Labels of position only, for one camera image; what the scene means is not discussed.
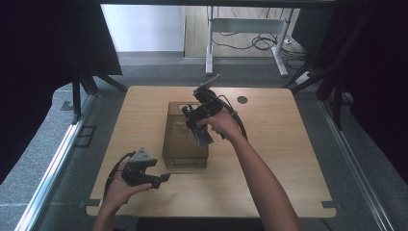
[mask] hand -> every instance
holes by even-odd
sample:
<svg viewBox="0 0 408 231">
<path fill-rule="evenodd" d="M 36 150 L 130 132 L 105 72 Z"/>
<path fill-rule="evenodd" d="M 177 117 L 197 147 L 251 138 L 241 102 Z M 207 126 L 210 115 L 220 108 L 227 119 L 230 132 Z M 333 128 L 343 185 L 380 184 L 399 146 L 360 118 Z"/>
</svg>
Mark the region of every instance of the hand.
<svg viewBox="0 0 408 231">
<path fill-rule="evenodd" d="M 210 124 L 217 134 L 223 134 L 227 140 L 241 134 L 237 121 L 223 108 L 218 114 L 198 120 L 197 125 Z"/>
<path fill-rule="evenodd" d="M 117 211 L 120 206 L 126 204 L 130 197 L 135 193 L 147 191 L 152 188 L 152 184 L 143 184 L 138 186 L 129 186 L 122 178 L 121 173 L 126 164 L 129 162 L 129 158 L 123 161 L 117 172 L 114 175 L 114 179 L 111 182 L 110 187 L 104 198 L 102 207 L 106 207 L 109 210 Z"/>
</svg>

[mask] wooden tabletop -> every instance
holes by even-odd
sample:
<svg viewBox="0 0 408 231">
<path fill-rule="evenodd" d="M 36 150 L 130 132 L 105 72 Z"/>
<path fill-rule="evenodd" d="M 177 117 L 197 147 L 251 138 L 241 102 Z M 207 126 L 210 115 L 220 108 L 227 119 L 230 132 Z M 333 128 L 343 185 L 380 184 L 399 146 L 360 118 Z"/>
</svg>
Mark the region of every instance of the wooden tabletop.
<svg viewBox="0 0 408 231">
<path fill-rule="evenodd" d="M 162 158 L 169 102 L 195 101 L 191 87 L 131 87 L 123 102 L 90 199 L 101 199 L 109 172 L 126 153 L 144 147 L 158 163 L 146 174 L 172 173 L 158 190 L 140 192 L 118 215 L 141 218 L 257 218 L 242 169 L 229 141 L 215 132 L 207 168 L 168 169 Z M 243 122 L 249 142 L 287 192 L 301 218 L 332 218 L 335 208 L 315 152 L 289 90 L 211 88 L 223 94 Z M 237 98 L 244 96 L 247 103 Z M 88 206 L 96 216 L 98 206 Z"/>
</svg>

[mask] white desk frame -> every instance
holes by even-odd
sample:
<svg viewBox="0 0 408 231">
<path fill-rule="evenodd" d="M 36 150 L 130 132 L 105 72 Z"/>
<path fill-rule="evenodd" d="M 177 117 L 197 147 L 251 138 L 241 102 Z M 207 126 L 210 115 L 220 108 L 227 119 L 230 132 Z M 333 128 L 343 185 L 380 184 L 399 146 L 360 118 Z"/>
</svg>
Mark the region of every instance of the white desk frame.
<svg viewBox="0 0 408 231">
<path fill-rule="evenodd" d="M 278 34 L 278 43 L 272 47 L 272 54 L 279 68 L 281 77 L 288 77 L 280 51 L 288 33 L 293 9 L 285 19 L 249 19 L 249 18 L 214 18 L 214 7 L 210 7 L 210 18 L 208 23 L 208 44 L 206 52 L 205 72 L 207 75 L 213 74 L 213 32 L 225 33 L 263 33 Z"/>
</svg>

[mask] gray floor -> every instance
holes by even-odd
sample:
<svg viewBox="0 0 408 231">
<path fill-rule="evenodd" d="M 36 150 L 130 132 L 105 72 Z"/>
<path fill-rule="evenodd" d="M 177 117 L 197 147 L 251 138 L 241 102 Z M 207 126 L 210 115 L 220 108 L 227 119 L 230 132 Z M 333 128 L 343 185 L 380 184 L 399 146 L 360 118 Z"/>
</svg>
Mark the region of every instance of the gray floor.
<svg viewBox="0 0 408 231">
<path fill-rule="evenodd" d="M 126 86 L 163 85 L 197 86 L 208 79 L 203 59 L 184 59 L 179 54 L 119 54 L 123 77 L 114 76 Z M 222 75 L 219 86 L 279 88 L 282 79 L 272 59 L 217 59 L 215 73 Z M 85 206 L 94 179 L 103 160 L 125 94 L 97 80 L 100 91 L 95 96 L 83 130 L 89 137 L 76 140 L 67 156 L 59 178 L 47 198 L 34 230 L 90 230 L 94 218 Z M 314 96 L 318 85 L 295 95 L 295 100 L 321 170 L 332 194 L 338 214 L 334 218 L 303 218 L 305 230 L 379 230 L 344 155 Z M 71 111 L 61 111 L 71 101 L 70 86 L 57 90 L 53 107 L 21 161 L 0 186 L 0 227 L 14 230 L 71 119 Z M 380 198 L 395 230 L 408 230 L 408 187 L 393 167 L 355 122 L 347 106 L 342 110 L 344 134 L 374 191 Z M 116 227 L 135 230 L 135 218 L 117 218 Z"/>
</svg>

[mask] forearm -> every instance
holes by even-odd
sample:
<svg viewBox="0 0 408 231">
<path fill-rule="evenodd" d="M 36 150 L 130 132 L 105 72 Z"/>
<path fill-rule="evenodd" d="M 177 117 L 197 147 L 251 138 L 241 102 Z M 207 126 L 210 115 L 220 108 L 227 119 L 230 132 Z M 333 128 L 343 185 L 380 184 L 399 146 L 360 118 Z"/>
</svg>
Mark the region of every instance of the forearm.
<svg viewBox="0 0 408 231">
<path fill-rule="evenodd" d="M 301 230 L 298 217 L 275 175 L 241 134 L 229 138 L 266 230 Z"/>
<path fill-rule="evenodd" d="M 104 206 L 99 210 L 96 222 L 92 231 L 112 231 L 114 230 L 115 214 L 117 210 L 106 208 Z"/>
</svg>

